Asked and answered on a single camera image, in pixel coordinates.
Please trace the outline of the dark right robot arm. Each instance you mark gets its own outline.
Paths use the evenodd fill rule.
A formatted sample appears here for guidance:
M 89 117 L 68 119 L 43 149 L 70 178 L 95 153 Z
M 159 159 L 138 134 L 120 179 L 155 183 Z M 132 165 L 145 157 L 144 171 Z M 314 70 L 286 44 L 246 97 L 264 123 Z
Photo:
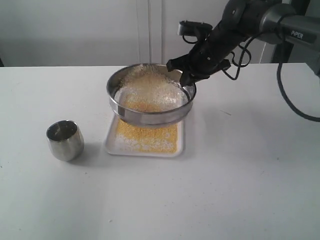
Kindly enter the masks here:
M 320 49 L 320 20 L 298 15 L 279 0 L 230 0 L 216 27 L 208 23 L 181 21 L 178 35 L 195 37 L 189 53 L 170 59 L 169 72 L 182 72 L 180 84 L 191 86 L 231 67 L 227 56 L 242 42 L 259 39 L 277 45 L 283 41 Z

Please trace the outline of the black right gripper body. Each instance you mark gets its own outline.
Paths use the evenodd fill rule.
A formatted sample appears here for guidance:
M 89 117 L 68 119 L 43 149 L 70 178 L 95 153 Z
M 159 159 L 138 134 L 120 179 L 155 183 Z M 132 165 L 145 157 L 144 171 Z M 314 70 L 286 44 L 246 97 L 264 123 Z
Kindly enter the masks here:
M 208 79 L 211 75 L 226 71 L 231 64 L 225 58 L 247 36 L 238 30 L 224 29 L 218 24 L 207 38 L 196 43 L 188 54 L 188 67 L 191 79 Z

